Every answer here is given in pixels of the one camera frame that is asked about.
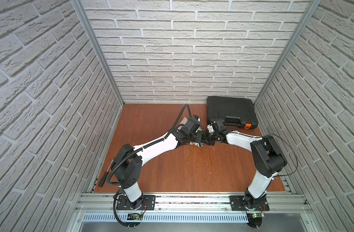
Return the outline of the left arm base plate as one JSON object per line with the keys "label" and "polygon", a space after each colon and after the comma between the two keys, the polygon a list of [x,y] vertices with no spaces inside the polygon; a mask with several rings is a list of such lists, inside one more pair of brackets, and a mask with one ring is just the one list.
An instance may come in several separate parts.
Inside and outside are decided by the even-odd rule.
{"label": "left arm base plate", "polygon": [[155,195],[142,195],[136,201],[131,202],[125,195],[117,198],[116,210],[154,210],[156,202]]}

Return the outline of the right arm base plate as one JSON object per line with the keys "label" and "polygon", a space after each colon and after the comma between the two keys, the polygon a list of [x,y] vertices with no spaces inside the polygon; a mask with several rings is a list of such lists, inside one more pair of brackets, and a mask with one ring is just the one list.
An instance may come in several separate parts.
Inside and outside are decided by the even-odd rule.
{"label": "right arm base plate", "polygon": [[266,194],[254,199],[249,195],[229,196],[232,211],[269,211],[269,204]]}

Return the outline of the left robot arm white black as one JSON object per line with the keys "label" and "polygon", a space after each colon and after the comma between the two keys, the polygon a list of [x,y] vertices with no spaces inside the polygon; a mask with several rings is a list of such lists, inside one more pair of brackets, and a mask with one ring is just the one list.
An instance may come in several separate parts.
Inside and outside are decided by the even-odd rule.
{"label": "left robot arm white black", "polygon": [[203,136],[201,123],[198,116],[185,119],[182,124],[175,124],[165,135],[145,143],[131,146],[125,144],[116,155],[110,166],[110,174],[106,184],[118,186],[133,208],[138,208],[143,202],[143,193],[138,185],[143,165],[153,158],[175,150],[181,146],[197,143],[203,144],[200,138]]}

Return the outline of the beige linen drawstring bag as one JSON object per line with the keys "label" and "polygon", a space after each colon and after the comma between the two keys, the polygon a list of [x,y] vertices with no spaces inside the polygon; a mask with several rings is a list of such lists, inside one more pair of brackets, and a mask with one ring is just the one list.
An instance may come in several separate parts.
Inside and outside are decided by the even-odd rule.
{"label": "beige linen drawstring bag", "polygon": [[183,120],[176,126],[173,135],[177,140],[177,146],[196,145],[203,147],[204,127],[197,115]]}

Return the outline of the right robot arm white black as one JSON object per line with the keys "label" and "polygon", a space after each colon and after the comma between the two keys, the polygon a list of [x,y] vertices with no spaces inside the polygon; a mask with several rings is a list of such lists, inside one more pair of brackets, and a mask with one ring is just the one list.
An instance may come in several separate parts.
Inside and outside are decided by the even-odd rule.
{"label": "right robot arm white black", "polygon": [[256,206],[263,205],[268,187],[287,165],[287,160],[274,137],[253,136],[229,130],[223,120],[218,119],[208,124],[207,131],[204,132],[204,142],[211,146],[215,142],[234,145],[252,153],[256,173],[252,183],[245,190],[242,204],[251,211],[256,210]]}

